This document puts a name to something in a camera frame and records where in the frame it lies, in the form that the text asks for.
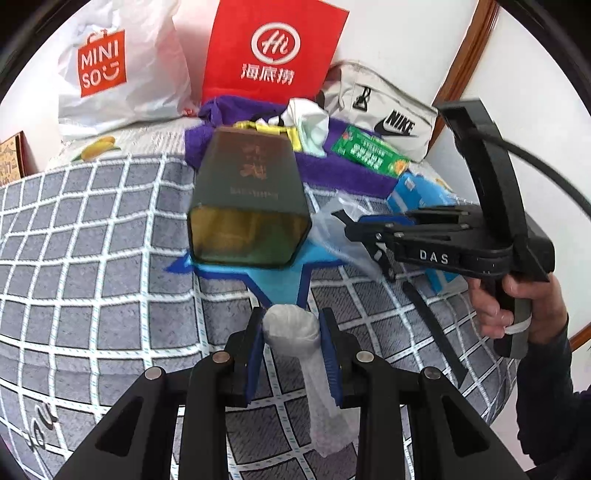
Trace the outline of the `person right hand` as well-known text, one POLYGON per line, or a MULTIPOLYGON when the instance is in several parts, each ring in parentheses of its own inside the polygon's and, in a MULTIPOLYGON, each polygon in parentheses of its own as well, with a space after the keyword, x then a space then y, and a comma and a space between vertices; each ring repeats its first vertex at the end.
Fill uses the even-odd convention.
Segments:
POLYGON ((501 303, 485 289, 480 279, 466 278, 470 301, 477 313, 483 336, 501 339, 507 329, 530 318, 528 341, 545 345, 563 332, 568 325, 568 313, 560 283, 554 274, 547 282, 517 280, 507 275, 502 280, 503 291, 512 298, 501 303))

